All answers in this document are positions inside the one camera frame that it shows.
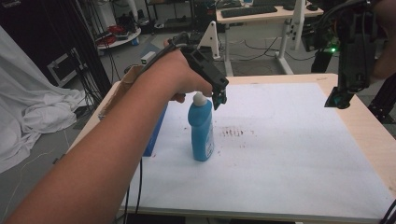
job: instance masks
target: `white bottle cap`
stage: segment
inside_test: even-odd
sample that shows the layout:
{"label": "white bottle cap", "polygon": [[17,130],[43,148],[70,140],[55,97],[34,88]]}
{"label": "white bottle cap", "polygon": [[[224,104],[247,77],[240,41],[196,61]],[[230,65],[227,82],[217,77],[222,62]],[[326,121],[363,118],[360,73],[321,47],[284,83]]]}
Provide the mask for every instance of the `white bottle cap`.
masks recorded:
{"label": "white bottle cap", "polygon": [[193,100],[193,104],[196,105],[196,106],[206,105],[206,102],[207,102],[206,97],[200,91],[195,93],[195,95],[192,98],[192,100]]}

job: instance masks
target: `keyboard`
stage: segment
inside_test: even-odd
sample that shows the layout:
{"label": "keyboard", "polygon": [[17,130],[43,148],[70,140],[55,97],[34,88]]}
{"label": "keyboard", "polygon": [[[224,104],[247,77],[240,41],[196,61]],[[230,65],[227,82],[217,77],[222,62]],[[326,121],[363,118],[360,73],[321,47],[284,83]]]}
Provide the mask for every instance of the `keyboard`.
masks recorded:
{"label": "keyboard", "polygon": [[296,0],[253,0],[253,7],[296,5]]}
{"label": "keyboard", "polygon": [[240,8],[222,10],[221,16],[223,18],[230,18],[230,17],[249,16],[249,15],[257,15],[257,14],[271,13],[271,12],[277,12],[277,9],[274,6],[240,7]]}

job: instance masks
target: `white curtain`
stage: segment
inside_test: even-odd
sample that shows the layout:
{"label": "white curtain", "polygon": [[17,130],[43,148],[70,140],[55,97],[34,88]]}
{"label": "white curtain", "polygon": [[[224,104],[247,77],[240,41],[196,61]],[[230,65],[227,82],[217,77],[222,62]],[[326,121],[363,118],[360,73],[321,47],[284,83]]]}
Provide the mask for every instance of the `white curtain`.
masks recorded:
{"label": "white curtain", "polygon": [[27,158],[40,134],[76,122],[84,96],[52,86],[0,26],[0,173]]}

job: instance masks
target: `desk leg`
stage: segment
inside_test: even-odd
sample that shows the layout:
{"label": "desk leg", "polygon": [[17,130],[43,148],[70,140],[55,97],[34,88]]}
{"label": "desk leg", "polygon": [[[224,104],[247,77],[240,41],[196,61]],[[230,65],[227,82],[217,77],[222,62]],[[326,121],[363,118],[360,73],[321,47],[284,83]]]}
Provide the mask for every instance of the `desk leg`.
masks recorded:
{"label": "desk leg", "polygon": [[231,67],[230,61],[230,45],[228,42],[228,33],[230,32],[230,24],[225,24],[225,55],[224,55],[224,67],[227,77],[233,77],[233,68]]}
{"label": "desk leg", "polygon": [[293,71],[291,71],[288,62],[286,62],[285,59],[286,44],[288,43],[288,34],[290,32],[290,24],[291,24],[291,19],[285,20],[285,23],[283,24],[282,42],[280,43],[280,49],[275,54],[277,60],[280,63],[280,66],[282,66],[283,71],[285,72],[286,75],[293,75]]}

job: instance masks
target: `blue bottle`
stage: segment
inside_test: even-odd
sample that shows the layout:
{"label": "blue bottle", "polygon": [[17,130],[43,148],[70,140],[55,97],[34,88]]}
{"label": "blue bottle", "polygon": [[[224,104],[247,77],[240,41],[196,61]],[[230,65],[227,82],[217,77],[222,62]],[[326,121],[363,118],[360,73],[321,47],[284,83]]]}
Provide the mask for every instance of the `blue bottle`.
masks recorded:
{"label": "blue bottle", "polygon": [[215,144],[213,142],[212,102],[208,101],[201,92],[193,97],[189,110],[189,124],[191,125],[192,154],[197,161],[206,161],[212,155]]}

